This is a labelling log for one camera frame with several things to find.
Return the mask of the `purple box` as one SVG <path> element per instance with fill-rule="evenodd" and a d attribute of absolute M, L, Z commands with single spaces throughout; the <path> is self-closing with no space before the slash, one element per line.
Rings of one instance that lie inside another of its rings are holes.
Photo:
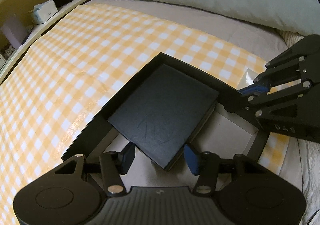
<path fill-rule="evenodd" d="M 20 20 L 14 16 L 8 18 L 3 23 L 1 31 L 15 49 L 18 49 L 23 44 L 23 41 L 28 35 L 26 28 Z"/>

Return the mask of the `yellow checkered cloth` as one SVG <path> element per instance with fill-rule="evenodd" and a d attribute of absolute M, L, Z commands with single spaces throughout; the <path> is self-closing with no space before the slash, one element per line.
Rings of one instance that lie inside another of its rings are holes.
<path fill-rule="evenodd" d="M 150 13 L 80 5 L 36 40 L 1 84 L 1 224 L 17 224 L 19 189 L 61 156 L 108 100 L 158 53 L 236 87 L 266 55 Z"/>

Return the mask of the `white tissue box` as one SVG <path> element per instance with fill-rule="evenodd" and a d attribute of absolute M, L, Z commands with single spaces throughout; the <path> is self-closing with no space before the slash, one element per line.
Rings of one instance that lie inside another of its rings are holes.
<path fill-rule="evenodd" d="M 27 15 L 33 21 L 33 24 L 39 25 L 46 23 L 51 17 L 58 12 L 58 9 L 53 0 L 48 0 L 44 3 L 37 4 L 32 10 L 27 12 Z"/>

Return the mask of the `clear tape strip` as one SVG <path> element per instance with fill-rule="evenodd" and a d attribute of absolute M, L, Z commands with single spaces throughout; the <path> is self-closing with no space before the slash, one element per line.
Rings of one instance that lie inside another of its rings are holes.
<path fill-rule="evenodd" d="M 240 82 L 238 83 L 237 89 L 243 89 L 245 87 L 248 87 L 249 85 L 252 85 L 254 83 L 254 79 L 258 76 L 258 73 L 251 69 L 247 69 L 240 79 Z"/>

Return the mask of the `large black box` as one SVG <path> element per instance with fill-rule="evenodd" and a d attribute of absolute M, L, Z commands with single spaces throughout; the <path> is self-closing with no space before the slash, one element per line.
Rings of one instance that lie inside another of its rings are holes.
<path fill-rule="evenodd" d="M 174 57 L 160 53 L 130 78 L 90 120 L 62 156 L 97 157 L 115 129 L 164 170 L 169 170 L 213 113 L 230 111 L 241 92 Z"/>

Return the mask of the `small black box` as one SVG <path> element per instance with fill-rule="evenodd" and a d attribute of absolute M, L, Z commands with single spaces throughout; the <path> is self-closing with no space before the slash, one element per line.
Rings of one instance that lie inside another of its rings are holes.
<path fill-rule="evenodd" d="M 164 170 L 211 115 L 218 92 L 160 65 L 114 112 L 110 124 Z"/>

